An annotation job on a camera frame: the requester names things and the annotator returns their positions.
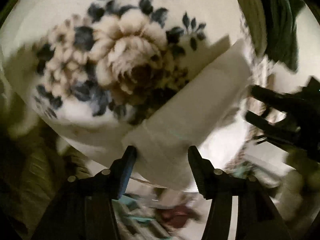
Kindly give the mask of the white pants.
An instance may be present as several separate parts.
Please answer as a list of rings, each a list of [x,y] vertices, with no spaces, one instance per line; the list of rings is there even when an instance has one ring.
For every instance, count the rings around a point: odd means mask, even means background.
[[[138,151],[134,177],[196,192],[187,157],[192,145],[214,167],[225,168],[249,132],[243,114],[250,79],[249,47],[238,40],[124,137],[123,145],[133,145]]]

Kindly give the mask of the floral fleece bed blanket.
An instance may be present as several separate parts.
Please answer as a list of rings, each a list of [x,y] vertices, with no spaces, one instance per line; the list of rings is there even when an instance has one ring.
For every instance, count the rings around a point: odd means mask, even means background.
[[[248,85],[265,85],[272,64],[238,0],[18,0],[1,26],[2,72],[58,135],[110,166],[129,132],[238,40]]]

